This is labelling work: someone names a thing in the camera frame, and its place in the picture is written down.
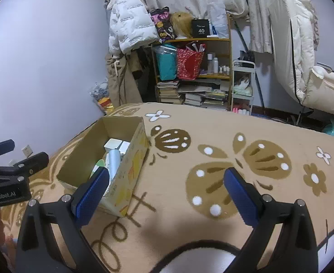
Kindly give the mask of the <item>wooden bookshelf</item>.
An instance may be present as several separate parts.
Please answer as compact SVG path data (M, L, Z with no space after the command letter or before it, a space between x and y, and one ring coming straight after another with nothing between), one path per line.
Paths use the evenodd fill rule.
M232 102L232 40L229 15L222 35L208 19L186 12L169 22L157 16L159 42L151 47L158 102L227 110Z

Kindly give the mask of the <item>stack of books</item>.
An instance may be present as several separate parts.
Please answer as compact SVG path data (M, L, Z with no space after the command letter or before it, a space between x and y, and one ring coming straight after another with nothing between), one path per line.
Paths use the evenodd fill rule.
M160 81L156 85L157 101L166 104L182 104L184 96L178 91L179 81Z

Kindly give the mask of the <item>beige hanging trousers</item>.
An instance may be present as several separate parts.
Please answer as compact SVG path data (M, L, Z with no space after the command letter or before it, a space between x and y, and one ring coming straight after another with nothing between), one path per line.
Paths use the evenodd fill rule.
M108 92L115 108L125 104L141 103L142 98L137 87L134 72L142 72L136 51L130 55L116 58L106 55L106 69L108 73Z

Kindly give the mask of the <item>beige butterfly pattern rug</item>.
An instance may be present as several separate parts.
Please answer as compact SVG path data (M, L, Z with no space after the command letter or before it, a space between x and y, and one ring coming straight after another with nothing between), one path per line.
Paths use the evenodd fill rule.
M185 105L123 105L110 116L142 117L149 147L125 217L98 205L81 228L108 272L226 272L253 230L224 187L228 168L277 202L302 199L313 223L318 272L334 272L334 137ZM30 200L50 203L74 194L78 187L65 188L57 174L91 126L31 178ZM2 211L5 229L15 237L14 270L30 200ZM258 268L267 265L281 227L275 226ZM74 268L59 227L52 229L64 260Z

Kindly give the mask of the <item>cardboard box with yellow print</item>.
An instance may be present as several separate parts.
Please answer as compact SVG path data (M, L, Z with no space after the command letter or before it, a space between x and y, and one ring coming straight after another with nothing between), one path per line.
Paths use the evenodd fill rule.
M98 167L106 168L108 186L99 205L111 215L125 217L148 147L142 117L102 117L74 147L57 179L65 188L76 189Z

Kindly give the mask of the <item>green oval card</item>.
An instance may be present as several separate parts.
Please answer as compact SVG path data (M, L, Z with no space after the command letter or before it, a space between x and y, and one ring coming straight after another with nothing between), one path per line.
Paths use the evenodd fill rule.
M93 174L99 169L99 168L104 168L105 167L105 160L104 159L100 159L98 162L96 162L90 177L93 176Z

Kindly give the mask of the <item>plastic bag of toys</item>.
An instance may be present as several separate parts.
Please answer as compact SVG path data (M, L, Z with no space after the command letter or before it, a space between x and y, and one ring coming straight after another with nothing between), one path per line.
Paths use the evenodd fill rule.
M114 106L111 102L108 90L108 81L95 83L93 88L89 90L89 94L105 115L109 115L114 111Z

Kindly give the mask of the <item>white small box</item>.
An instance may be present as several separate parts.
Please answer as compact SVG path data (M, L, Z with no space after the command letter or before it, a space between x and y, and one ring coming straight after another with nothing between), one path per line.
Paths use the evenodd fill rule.
M120 146L118 147L118 150L120 152L121 156L124 156L129 148L130 142L128 141L122 141Z

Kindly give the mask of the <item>white metal cart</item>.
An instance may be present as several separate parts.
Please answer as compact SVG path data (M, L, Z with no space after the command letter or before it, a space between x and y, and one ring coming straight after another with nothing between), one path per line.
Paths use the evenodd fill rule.
M232 89L230 110L241 115L251 115L253 108L253 84L255 64L250 61L235 60L232 63Z

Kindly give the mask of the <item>white power adapter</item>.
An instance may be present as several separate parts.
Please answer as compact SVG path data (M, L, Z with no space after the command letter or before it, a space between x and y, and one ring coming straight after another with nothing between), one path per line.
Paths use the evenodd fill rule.
M119 149L120 145L123 143L120 139L114 139L110 138L108 141L104 144L104 149L108 152L110 150Z

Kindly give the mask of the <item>black gift box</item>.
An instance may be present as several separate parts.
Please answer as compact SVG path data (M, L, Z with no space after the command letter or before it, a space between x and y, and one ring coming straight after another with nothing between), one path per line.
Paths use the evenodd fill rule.
M194 38L206 38L210 36L210 25L207 19L194 18L191 21L191 27Z

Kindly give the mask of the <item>white folded mattress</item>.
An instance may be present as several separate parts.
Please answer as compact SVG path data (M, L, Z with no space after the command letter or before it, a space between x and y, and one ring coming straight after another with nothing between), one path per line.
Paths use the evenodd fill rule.
M334 115L334 71L315 64L311 0L274 0L268 9L278 82L301 106Z

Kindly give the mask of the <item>white puffer jacket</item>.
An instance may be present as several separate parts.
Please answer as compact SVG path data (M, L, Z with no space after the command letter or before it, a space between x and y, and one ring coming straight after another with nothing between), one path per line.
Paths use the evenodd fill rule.
M109 51L119 58L159 40L159 35L142 0L110 0Z

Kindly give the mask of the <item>light blue handheld device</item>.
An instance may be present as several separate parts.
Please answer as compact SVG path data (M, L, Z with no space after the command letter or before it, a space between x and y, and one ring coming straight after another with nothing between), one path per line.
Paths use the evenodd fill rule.
M118 168L121 163L121 155L118 149L110 150L106 154L106 166L109 172L110 181L112 181L118 171Z

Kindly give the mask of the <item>upper wall socket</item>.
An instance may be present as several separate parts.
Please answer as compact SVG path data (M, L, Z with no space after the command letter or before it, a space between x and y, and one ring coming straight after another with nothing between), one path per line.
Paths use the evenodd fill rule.
M33 150L31 149L30 145L23 147L22 152L26 158L30 157L33 154Z

